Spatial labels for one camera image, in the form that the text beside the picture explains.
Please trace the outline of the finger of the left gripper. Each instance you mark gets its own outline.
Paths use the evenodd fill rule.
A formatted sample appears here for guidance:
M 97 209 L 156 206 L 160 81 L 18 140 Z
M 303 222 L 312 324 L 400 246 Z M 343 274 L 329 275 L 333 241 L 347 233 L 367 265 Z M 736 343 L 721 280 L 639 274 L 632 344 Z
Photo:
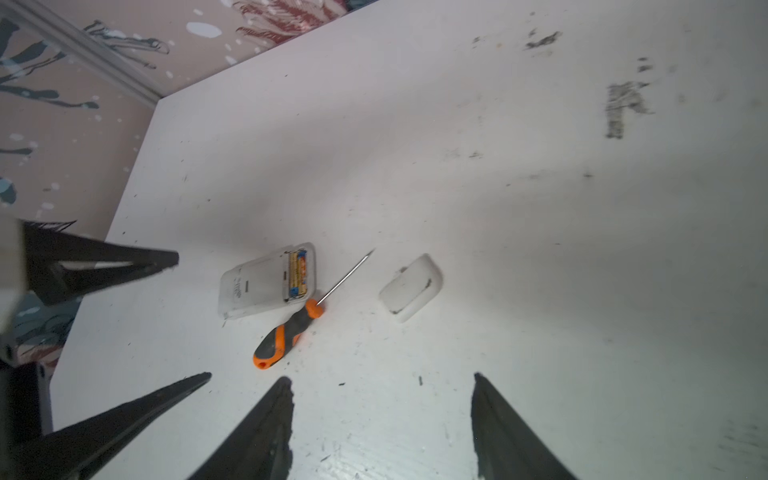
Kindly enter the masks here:
M 203 372 L 11 448 L 13 479 L 90 479 L 152 422 L 206 385 Z
M 27 288 L 45 305 L 141 280 L 179 264 L 179 253 L 130 247 L 22 224 Z

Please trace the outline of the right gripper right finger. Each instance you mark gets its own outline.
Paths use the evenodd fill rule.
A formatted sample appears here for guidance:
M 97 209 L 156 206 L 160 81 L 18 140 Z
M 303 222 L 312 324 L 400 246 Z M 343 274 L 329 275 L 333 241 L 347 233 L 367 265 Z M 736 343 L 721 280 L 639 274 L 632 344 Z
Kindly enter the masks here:
M 567 479 L 575 476 L 481 373 L 474 375 L 471 424 L 482 479 Z

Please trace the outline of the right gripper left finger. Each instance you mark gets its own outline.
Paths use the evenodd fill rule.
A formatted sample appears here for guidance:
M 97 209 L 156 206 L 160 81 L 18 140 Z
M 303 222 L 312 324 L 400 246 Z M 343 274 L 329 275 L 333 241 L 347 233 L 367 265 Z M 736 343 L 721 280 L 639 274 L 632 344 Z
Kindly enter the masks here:
M 289 378 L 279 378 L 191 477 L 286 479 L 293 461 L 291 386 Z

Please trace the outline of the orange black screwdriver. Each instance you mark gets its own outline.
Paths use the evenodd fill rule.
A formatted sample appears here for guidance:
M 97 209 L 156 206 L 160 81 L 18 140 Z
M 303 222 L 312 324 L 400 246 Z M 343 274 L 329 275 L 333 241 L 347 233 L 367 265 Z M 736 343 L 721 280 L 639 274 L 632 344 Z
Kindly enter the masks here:
M 253 364 L 260 370 L 267 370 L 281 361 L 296 346 L 309 326 L 324 314 L 324 303 L 328 298 L 370 258 L 373 252 L 374 249 L 367 252 L 319 299 L 309 299 L 300 310 L 273 328 L 254 350 Z

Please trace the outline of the white remote control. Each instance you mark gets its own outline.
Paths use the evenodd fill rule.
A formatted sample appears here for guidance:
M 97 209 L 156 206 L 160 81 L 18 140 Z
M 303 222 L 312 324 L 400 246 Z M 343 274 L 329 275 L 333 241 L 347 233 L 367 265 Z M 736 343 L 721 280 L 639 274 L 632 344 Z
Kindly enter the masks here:
M 308 292 L 299 299 L 288 299 L 289 253 L 307 250 Z M 311 243 L 287 246 L 226 271 L 220 281 L 218 313 L 224 320 L 256 315 L 303 304 L 316 292 L 316 252 Z

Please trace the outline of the white battery cover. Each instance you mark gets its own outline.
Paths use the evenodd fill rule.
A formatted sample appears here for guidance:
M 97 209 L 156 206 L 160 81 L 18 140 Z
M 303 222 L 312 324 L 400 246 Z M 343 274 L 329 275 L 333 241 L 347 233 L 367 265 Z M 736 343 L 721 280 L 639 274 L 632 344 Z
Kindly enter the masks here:
M 379 293 L 390 317 L 405 323 L 434 299 L 443 287 L 443 275 L 429 254 L 402 268 Z

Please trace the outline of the gold AAA battery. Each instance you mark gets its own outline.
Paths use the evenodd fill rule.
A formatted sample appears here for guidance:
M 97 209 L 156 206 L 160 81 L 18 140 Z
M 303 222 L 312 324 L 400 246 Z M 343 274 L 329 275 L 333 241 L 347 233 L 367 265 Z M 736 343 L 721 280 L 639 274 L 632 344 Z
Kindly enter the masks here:
M 308 292 L 307 250 L 299 249 L 289 253 L 288 299 L 304 297 Z

